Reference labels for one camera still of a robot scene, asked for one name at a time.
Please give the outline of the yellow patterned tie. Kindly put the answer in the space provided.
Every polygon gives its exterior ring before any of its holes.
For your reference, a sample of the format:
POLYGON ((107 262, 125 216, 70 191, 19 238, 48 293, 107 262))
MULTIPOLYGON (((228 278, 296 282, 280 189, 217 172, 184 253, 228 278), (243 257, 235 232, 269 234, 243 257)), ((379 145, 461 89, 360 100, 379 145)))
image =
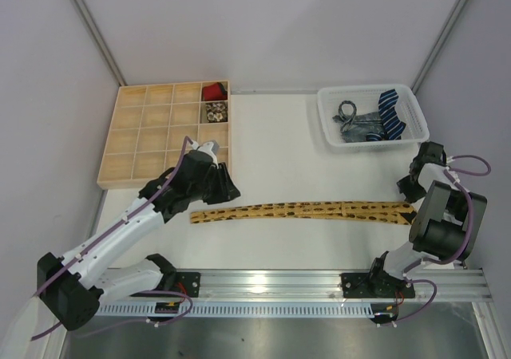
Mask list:
POLYGON ((416 216, 414 207, 406 202, 308 201, 194 211, 189 219, 192 224, 238 219, 336 219, 410 226, 416 216))

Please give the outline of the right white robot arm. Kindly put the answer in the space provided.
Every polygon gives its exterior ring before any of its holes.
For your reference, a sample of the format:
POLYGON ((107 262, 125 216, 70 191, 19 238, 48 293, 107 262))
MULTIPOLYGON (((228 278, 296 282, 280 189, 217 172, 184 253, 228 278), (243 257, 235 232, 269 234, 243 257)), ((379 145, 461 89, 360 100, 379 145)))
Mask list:
POLYGON ((430 264, 447 265, 469 257, 481 226, 487 198, 466 189, 450 167, 444 146, 425 142, 397 182, 409 205, 421 205, 408 241, 375 258, 366 285, 376 298, 389 298, 412 285, 412 273, 430 264))

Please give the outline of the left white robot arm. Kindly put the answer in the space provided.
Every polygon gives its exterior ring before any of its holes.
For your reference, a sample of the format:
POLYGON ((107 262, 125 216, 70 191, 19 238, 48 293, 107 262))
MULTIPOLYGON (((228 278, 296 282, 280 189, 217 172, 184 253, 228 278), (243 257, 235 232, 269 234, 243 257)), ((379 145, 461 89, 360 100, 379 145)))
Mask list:
POLYGON ((240 197, 227 165, 217 159, 214 141, 183 151, 177 165, 150 180, 106 231, 57 257, 48 253, 37 263, 36 296, 68 331, 84 326, 107 302, 146 291, 168 291, 173 265, 159 254, 111 270, 110 265, 152 231, 196 201, 208 205, 240 197))

